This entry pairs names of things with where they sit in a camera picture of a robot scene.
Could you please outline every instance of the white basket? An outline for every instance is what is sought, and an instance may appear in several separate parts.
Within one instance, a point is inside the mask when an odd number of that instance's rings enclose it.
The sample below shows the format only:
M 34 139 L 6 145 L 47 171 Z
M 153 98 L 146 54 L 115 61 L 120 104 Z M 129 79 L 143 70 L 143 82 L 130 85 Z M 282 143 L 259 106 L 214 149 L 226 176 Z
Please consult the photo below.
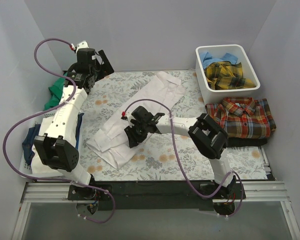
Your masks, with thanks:
M 244 89 L 229 89 L 229 90 L 213 90 L 209 87 L 205 75 L 202 62 L 199 54 L 202 52 L 209 52 L 214 58 L 222 58 L 226 53 L 233 54 L 238 58 L 238 63 L 242 63 L 243 77 L 251 79 L 255 84 L 253 88 Z M 220 103 L 226 97 L 256 97 L 257 89 L 260 88 L 260 82 L 257 75 L 248 59 L 244 48 L 237 44 L 230 45 L 214 45 L 214 46 L 199 46 L 195 50 L 196 65 L 195 72 L 198 79 L 201 95 L 204 104 Z
M 41 124 L 43 118 L 49 118 L 53 117 L 57 110 L 53 110 L 51 112 L 45 113 L 43 115 L 34 117 L 29 120 L 29 128 L 33 127 L 35 124 Z M 79 144 L 78 144 L 78 151 L 81 153 L 81 147 L 82 147 L 82 131 L 80 131 L 79 134 Z M 22 152 L 21 156 L 21 162 L 20 162 L 20 167 L 19 171 L 23 174 L 26 174 L 31 177 L 36 177 L 36 178 L 52 178 L 52 177 L 61 177 L 63 174 L 61 172 L 54 172 L 54 173 L 32 173 L 31 166 L 28 165 L 25 161 L 24 153 Z

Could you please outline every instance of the folded shirt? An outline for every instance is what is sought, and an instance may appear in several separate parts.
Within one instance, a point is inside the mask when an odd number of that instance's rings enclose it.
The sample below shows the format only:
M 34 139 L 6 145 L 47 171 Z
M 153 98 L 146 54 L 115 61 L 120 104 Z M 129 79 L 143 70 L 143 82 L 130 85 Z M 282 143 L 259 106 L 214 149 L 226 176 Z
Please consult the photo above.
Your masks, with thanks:
M 151 136 L 151 134 L 148 134 L 143 143 L 129 148 L 128 138 L 124 131 L 129 124 L 121 119 L 122 112 L 126 110 L 130 103 L 140 99 L 156 100 L 168 108 L 172 108 L 184 96 L 185 91 L 185 88 L 181 86 L 180 79 L 163 71 L 157 72 L 146 86 L 125 102 L 86 142 L 87 146 L 114 168 L 122 167 Z M 145 107 L 154 115 L 159 112 L 168 114 L 164 107 L 152 101 L 137 102 L 129 108 L 128 112 L 132 112 L 138 106 Z
M 276 130 L 267 99 L 226 97 L 221 104 L 209 103 L 206 111 L 229 138 L 264 139 Z
M 216 58 L 212 57 L 212 55 L 204 51 L 199 54 L 200 60 L 202 62 L 202 67 L 205 70 L 210 64 L 213 64 L 215 62 L 230 62 L 231 64 L 236 64 L 238 61 L 238 58 L 231 54 L 231 53 L 226 53 L 222 58 Z

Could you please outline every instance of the white wall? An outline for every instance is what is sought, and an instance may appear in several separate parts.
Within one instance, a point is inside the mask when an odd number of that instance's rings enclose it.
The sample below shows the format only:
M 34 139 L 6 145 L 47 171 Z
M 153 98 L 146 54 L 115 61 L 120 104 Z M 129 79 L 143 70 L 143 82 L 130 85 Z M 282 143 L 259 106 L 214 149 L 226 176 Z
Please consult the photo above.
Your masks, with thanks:
M 115 71 L 195 67 L 198 46 L 249 50 L 276 0 L 24 0 L 43 36 L 104 49 Z M 71 53 L 50 46 L 60 66 Z
M 25 180 L 4 159 L 4 135 L 18 120 L 43 109 L 50 96 L 47 87 L 56 80 L 34 61 L 33 50 L 42 39 L 23 0 L 0 0 L 0 240 L 12 236 L 25 185 Z M 42 48 L 39 51 L 42 64 L 61 72 L 49 47 Z M 68 51 L 67 46 L 60 48 Z M 18 168 L 27 128 L 27 124 L 17 128 L 7 145 L 8 154 Z
M 300 0 L 278 0 L 249 52 L 277 130 L 266 145 L 300 228 Z

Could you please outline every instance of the table surface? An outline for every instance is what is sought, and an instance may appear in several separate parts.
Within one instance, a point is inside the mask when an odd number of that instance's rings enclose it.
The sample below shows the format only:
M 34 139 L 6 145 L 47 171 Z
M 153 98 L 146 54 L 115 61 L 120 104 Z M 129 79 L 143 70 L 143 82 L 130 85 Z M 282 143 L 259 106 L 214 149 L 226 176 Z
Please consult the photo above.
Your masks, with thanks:
M 166 71 L 186 88 L 182 99 L 172 108 L 175 117 L 198 117 L 205 105 L 193 70 Z M 123 167 L 115 169 L 89 149 L 86 142 L 118 108 L 144 87 L 154 71 L 115 72 L 98 81 L 82 105 L 85 113 L 81 127 L 83 147 L 80 163 L 97 181 L 184 180 L 174 154 L 171 134 L 154 134 L 140 151 Z M 191 180 L 212 180 L 209 160 L 202 156 L 193 141 L 176 136 L 176 145 L 183 168 Z M 242 179 L 267 179 L 264 158 L 258 147 L 228 148 L 230 167 Z

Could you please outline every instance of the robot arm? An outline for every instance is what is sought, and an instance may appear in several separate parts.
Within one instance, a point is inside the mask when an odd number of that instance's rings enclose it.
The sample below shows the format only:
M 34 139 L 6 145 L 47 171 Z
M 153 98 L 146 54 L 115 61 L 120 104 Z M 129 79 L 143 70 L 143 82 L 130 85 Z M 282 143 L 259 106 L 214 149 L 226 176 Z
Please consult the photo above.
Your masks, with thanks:
M 139 106 L 132 113 L 127 112 L 122 115 L 122 119 L 129 122 L 129 126 L 124 131 L 130 148 L 142 143 L 148 133 L 171 133 L 170 118 L 164 113 L 152 115 L 143 106 Z M 203 113 L 197 118 L 174 117 L 173 130 L 176 135 L 190 137 L 199 152 L 209 159 L 216 184 L 220 184 L 225 175 L 231 172 L 225 154 L 228 134 L 208 114 Z M 231 173 L 222 186 L 231 188 L 235 181 L 234 174 Z
M 34 146 L 41 162 L 61 172 L 67 179 L 88 185 L 91 175 L 79 163 L 76 149 L 76 127 L 79 110 L 87 99 L 95 82 L 114 72 L 103 50 L 89 48 L 86 41 L 73 49 L 77 62 L 66 71 L 66 75 L 76 84 L 73 98 L 55 113 L 50 126 L 43 136 L 36 136 Z M 74 86 L 65 80 L 60 102 L 73 92 Z

